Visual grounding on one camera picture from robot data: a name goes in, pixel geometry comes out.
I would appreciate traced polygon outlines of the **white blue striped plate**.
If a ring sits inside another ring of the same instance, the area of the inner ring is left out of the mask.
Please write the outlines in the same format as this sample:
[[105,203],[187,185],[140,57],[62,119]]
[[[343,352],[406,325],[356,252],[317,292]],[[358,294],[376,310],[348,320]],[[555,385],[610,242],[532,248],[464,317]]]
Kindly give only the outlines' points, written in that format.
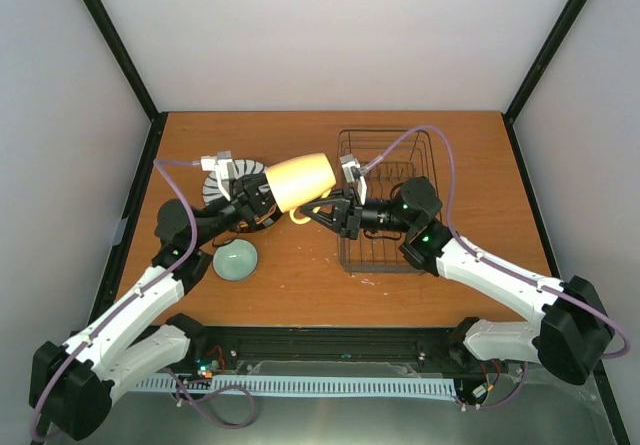
[[222,198],[229,200],[233,180],[264,173],[266,170],[262,162],[253,159],[225,159],[221,167],[214,159],[207,159],[201,168],[208,173],[202,187],[205,205]]

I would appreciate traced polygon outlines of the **yellow ceramic mug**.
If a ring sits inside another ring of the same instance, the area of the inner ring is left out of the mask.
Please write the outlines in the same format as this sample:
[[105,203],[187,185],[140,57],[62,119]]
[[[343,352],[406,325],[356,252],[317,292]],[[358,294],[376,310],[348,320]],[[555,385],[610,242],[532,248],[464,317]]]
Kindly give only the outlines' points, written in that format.
[[297,218],[295,210],[317,198],[326,198],[336,185],[336,177],[324,153],[295,157],[266,168],[265,175],[281,212],[289,213],[297,225],[310,221]]

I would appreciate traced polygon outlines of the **pale green ceramic bowl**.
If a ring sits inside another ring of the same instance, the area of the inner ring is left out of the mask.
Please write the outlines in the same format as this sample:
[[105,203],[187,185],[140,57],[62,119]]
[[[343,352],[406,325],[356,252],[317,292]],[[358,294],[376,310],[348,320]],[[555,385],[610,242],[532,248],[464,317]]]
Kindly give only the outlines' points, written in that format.
[[253,244],[244,239],[235,239],[217,249],[212,267],[226,281],[242,281],[256,270],[258,252]]

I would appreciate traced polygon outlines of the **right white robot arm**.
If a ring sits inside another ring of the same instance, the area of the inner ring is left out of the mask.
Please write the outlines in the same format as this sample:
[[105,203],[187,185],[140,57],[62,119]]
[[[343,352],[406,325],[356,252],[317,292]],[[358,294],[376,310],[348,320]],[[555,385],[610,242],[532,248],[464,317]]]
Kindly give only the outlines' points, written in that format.
[[539,275],[486,252],[443,224],[441,208],[431,182],[419,176],[398,185],[389,199],[361,201],[346,188],[300,212],[343,238],[400,233],[399,250],[411,267],[466,285],[519,315],[516,322],[465,318],[446,341],[459,369],[493,359],[530,362],[566,383],[584,384],[614,337],[595,287],[579,276]]

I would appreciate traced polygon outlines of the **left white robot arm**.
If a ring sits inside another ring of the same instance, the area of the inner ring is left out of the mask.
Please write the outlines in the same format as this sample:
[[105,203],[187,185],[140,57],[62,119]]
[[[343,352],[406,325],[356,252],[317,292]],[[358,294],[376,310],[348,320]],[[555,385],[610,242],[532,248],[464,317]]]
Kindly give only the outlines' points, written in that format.
[[178,315],[150,337],[144,330],[203,278],[212,255],[202,245],[246,224],[258,228],[276,201],[265,173],[231,183],[228,197],[201,209],[182,194],[158,210],[160,248],[138,281],[97,319],[61,344],[47,341],[34,353],[29,404],[63,434],[82,440],[105,421],[123,394],[160,369],[201,365],[208,343],[197,321]]

